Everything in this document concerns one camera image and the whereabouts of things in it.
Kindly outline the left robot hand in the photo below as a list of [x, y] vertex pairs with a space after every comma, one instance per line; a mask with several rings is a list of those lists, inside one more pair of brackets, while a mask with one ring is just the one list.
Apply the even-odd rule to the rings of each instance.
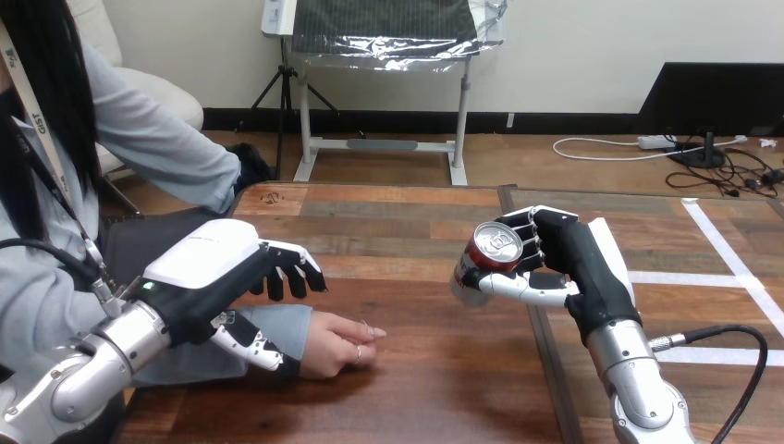
[[283, 297], [290, 281], [298, 299], [326, 291], [324, 274], [302, 246], [265, 240], [254, 225], [208, 221], [146, 266], [134, 299], [163, 320], [170, 348], [210, 341], [263, 370], [295, 376], [300, 361], [282, 352], [232, 304], [247, 292]]

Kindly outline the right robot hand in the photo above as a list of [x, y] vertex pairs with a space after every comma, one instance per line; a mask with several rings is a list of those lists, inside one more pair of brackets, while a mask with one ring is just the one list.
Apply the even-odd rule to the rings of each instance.
[[466, 305], [500, 296], [566, 309], [582, 340], [612, 322], [642, 319], [628, 269], [604, 218], [528, 206], [479, 225], [450, 278]]

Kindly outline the person's hand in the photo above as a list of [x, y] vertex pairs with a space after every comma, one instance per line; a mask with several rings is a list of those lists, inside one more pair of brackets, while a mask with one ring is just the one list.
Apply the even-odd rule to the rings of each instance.
[[346, 367], [363, 368], [376, 361], [387, 332], [336, 314], [313, 311], [300, 360], [300, 377], [323, 380]]

